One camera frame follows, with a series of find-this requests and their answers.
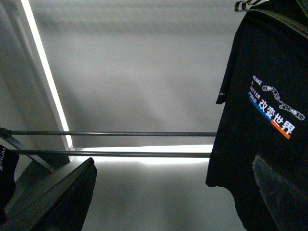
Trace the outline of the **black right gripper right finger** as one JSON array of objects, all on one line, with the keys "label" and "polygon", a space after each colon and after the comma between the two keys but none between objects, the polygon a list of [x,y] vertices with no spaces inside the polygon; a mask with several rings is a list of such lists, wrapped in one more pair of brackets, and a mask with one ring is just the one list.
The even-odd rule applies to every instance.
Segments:
[{"label": "black right gripper right finger", "polygon": [[292,171],[256,155],[255,181],[280,231],[308,229],[308,159],[302,158]]}]

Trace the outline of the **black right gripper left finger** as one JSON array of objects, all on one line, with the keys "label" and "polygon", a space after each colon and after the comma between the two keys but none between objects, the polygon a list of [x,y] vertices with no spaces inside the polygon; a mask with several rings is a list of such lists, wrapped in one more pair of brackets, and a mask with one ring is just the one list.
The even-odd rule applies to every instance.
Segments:
[{"label": "black right gripper left finger", "polygon": [[80,231],[97,178],[88,158],[36,201],[0,226],[2,231]]}]

